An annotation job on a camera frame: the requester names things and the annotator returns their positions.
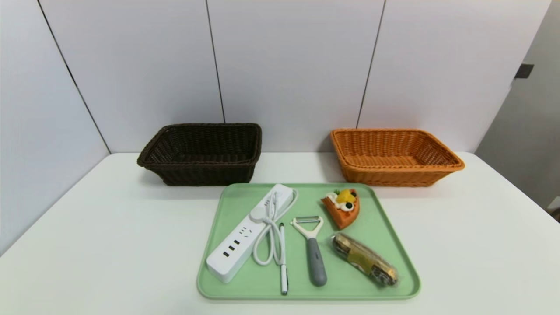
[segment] gray handle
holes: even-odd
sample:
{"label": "gray handle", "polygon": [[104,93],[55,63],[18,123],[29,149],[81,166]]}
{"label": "gray handle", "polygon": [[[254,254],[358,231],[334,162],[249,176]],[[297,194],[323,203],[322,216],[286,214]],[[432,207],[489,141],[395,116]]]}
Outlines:
{"label": "gray handle", "polygon": [[309,276],[311,282],[316,286],[326,284],[325,265],[319,251],[319,244],[316,238],[307,240],[307,264],[309,265]]}

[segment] tabletop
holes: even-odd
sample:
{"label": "tabletop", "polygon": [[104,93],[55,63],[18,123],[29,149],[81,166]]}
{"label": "tabletop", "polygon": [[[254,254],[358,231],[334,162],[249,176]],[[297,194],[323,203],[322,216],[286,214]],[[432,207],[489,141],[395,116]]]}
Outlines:
{"label": "tabletop", "polygon": [[[373,187],[422,280],[412,299],[202,297],[197,272],[224,187],[167,187],[126,153],[0,257],[0,314],[554,313],[560,225],[481,159],[458,155],[466,168],[432,187]],[[332,153],[262,153],[251,182],[344,179]]]}

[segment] brown wicker basket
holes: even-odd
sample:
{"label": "brown wicker basket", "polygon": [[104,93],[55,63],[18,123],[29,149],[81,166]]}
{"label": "brown wicker basket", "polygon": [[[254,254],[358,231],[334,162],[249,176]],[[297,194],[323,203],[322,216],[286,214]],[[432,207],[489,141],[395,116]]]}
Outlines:
{"label": "brown wicker basket", "polygon": [[372,186],[430,186],[465,168],[436,137],[418,129],[335,129],[330,138],[344,178]]}
{"label": "brown wicker basket", "polygon": [[146,145],[138,165],[170,186],[248,183],[261,141],[262,131],[254,123],[174,124]]}

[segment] peeler blade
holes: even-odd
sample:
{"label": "peeler blade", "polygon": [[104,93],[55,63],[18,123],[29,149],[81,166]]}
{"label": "peeler blade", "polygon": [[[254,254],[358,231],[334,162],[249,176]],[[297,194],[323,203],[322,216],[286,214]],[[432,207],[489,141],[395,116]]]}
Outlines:
{"label": "peeler blade", "polygon": [[300,216],[296,217],[296,223],[314,223],[319,222],[319,216]]}

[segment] pen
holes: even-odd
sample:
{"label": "pen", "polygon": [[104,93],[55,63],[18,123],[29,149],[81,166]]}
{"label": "pen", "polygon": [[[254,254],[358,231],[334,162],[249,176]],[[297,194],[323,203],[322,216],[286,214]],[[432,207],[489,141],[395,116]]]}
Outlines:
{"label": "pen", "polygon": [[280,264],[280,292],[282,295],[288,294],[288,268],[286,268],[286,237],[284,236],[284,223],[280,223],[280,236],[282,241],[280,245],[284,246],[281,248],[284,258]]}

